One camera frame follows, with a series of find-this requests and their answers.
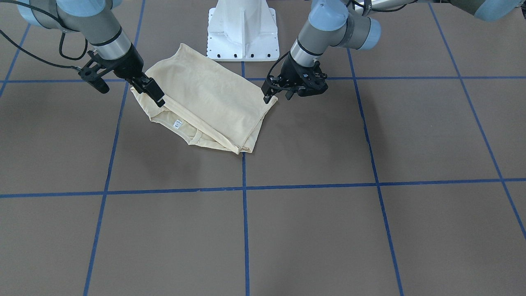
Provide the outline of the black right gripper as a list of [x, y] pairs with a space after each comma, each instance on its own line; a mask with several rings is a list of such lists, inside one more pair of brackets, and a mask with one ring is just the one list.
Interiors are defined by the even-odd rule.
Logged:
[[113, 73], [128, 82], [138, 83], [138, 92], [148, 95], [158, 107], [163, 107], [165, 93], [157, 82], [143, 74], [143, 59], [132, 44], [126, 54], [112, 60]]

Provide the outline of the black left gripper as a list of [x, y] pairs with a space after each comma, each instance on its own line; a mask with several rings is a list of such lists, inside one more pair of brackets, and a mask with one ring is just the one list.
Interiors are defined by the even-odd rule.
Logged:
[[280, 75], [271, 76], [271, 80], [265, 80], [262, 85], [263, 101], [268, 104], [273, 96], [279, 92], [286, 92], [286, 97], [293, 97], [295, 94], [300, 97], [321, 95], [327, 89], [327, 74], [323, 73], [319, 60], [314, 60], [314, 65], [305, 67], [298, 64], [291, 56], [286, 53], [271, 66], [273, 70], [278, 62], [284, 59]]

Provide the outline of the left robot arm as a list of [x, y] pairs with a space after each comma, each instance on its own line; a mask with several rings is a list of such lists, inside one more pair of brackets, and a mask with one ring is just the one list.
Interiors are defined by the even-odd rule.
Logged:
[[372, 14], [396, 13], [413, 0], [313, 0], [307, 20], [291, 49], [284, 53], [280, 73], [269, 69], [261, 86], [263, 101], [284, 92], [286, 99], [323, 94], [327, 74], [320, 58], [330, 47], [359, 51], [374, 48], [381, 37], [381, 24]]

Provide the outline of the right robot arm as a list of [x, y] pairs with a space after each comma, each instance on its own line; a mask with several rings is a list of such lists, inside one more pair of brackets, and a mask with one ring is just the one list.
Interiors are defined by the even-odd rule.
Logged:
[[148, 95], [156, 106], [165, 105], [164, 92], [143, 72], [142, 57], [112, 12], [120, 0], [13, 0], [12, 4], [18, 6], [20, 15], [30, 24], [57, 29], [63, 35], [83, 34], [85, 45], [93, 48], [83, 52], [90, 60], [83, 67], [70, 69], [98, 92], [109, 91], [103, 76], [113, 72], [139, 94]]

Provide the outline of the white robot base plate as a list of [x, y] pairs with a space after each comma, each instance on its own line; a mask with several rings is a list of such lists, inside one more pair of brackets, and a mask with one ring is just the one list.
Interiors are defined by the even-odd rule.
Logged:
[[219, 0], [208, 11], [207, 57], [222, 62], [279, 58], [276, 11], [265, 0]]

